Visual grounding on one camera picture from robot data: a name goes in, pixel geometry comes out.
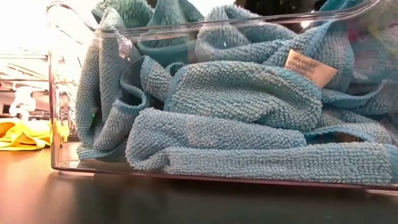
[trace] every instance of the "blue microfiber towel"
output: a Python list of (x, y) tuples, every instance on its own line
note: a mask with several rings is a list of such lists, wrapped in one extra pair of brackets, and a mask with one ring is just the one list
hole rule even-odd
[[(322, 10), (361, 2), (329, 0)], [(331, 19), (296, 34), (236, 6), (203, 17), (186, 0), (155, 9), (105, 0), (93, 13), (107, 32), (90, 46), (78, 90), (78, 155), (125, 156), (168, 174), (398, 183), (398, 32), (386, 15), (371, 25), (383, 7), (360, 15), (362, 24)], [(352, 24), (363, 31), (354, 38)], [(132, 27), (145, 28), (123, 36)], [(290, 50), (337, 74), (317, 87), (284, 68)]]
[(352, 141), (393, 144), (391, 133), (380, 123), (351, 111), (325, 109), (318, 126), (304, 134), (308, 143)]
[(393, 145), (302, 144), (297, 131), (146, 109), (132, 127), (126, 155), (136, 169), (168, 174), (366, 185), (397, 181)]
[(164, 110), (308, 131), (318, 123), (322, 104), (318, 87), (301, 75), (252, 62), (222, 61), (178, 70)]
[[(101, 16), (99, 28), (108, 31), (125, 29), (126, 24), (134, 27), (156, 22), (158, 25), (186, 22), (176, 12), (184, 12), (188, 21), (194, 20), (193, 17), (200, 20), (198, 14), (187, 14), (192, 11), (188, 1), (173, 0), (169, 3), (173, 4), (159, 4), (153, 10), (145, 0), (110, 0), (99, 2), (93, 12)], [(124, 159), (126, 137), (135, 117), (140, 110), (155, 105), (152, 96), (143, 92), (140, 70), (135, 70), (132, 64), (141, 57), (141, 53), (129, 42), (122, 35), (99, 33), (89, 46), (76, 103), (80, 159)]]

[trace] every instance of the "clear plastic bin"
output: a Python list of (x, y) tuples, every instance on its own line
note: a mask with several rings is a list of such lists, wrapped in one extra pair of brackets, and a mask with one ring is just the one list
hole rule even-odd
[(71, 129), (53, 128), (54, 169), (396, 189), (397, 0), (266, 17), (116, 2), (47, 8), (52, 121)]

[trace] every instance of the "towel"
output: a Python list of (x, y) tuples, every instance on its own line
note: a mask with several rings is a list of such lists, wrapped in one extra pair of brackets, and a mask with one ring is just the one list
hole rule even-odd
[[(367, 5), (361, 24), (328, 19), (296, 34), (237, 6), (203, 17), (188, 1), (143, 1), (93, 10), (105, 32), (78, 88), (80, 159), (168, 174), (398, 183), (398, 32), (387, 19), (373, 25), (385, 2)], [(329, 0), (322, 11), (360, 3)], [(292, 50), (336, 72), (319, 86), (285, 68)]]
[(298, 131), (146, 109), (126, 151), (138, 170), (268, 180), (383, 185), (398, 180), (398, 148), (370, 142), (306, 146)]
[[(153, 10), (145, 0), (107, 0), (99, 2), (93, 13), (101, 18), (100, 30), (107, 31), (143, 24), (175, 25), (201, 19), (199, 12), (187, 14), (193, 6), (186, 0), (165, 3)], [(127, 135), (135, 117), (140, 110), (156, 104), (151, 103), (152, 97), (140, 88), (139, 71), (132, 70), (132, 63), (140, 57), (140, 51), (127, 37), (96, 33), (88, 47), (77, 91), (76, 126), (81, 140), (77, 151), (80, 159), (124, 160)]]
[[(67, 141), (69, 128), (57, 125), (62, 141)], [(34, 151), (49, 147), (49, 121), (22, 121), (17, 118), (0, 119), (0, 151)]]

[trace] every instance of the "dark countertop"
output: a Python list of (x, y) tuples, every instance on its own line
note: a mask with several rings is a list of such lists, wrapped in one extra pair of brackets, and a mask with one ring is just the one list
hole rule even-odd
[(0, 152), (1, 224), (396, 223), (398, 197), (353, 190), (75, 176), (49, 150)]

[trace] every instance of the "folded towel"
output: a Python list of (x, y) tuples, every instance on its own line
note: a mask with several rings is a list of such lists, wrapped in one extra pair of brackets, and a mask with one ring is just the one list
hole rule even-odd
[[(133, 164), (145, 162), (148, 157), (168, 147), (229, 150), (279, 149), (304, 145), (304, 135), (299, 131), (149, 108), (141, 111), (133, 124), (126, 154)], [(160, 168), (152, 162), (145, 166), (152, 165), (153, 167), (146, 168)]]
[(393, 145), (304, 144), (298, 131), (146, 109), (131, 129), (126, 156), (135, 169), (169, 174), (366, 185), (398, 180)]
[[(322, 10), (361, 2), (329, 0)], [(385, 15), (366, 27), (386, 6), (375, 3), (362, 24), (328, 20), (296, 34), (236, 6), (203, 17), (186, 0), (155, 9), (103, 1), (93, 13), (107, 32), (90, 46), (78, 90), (78, 155), (169, 174), (397, 183), (398, 32)], [(353, 24), (364, 32), (353, 36)], [(148, 28), (114, 31), (132, 27)], [(323, 86), (285, 68), (291, 50), (335, 76)]]

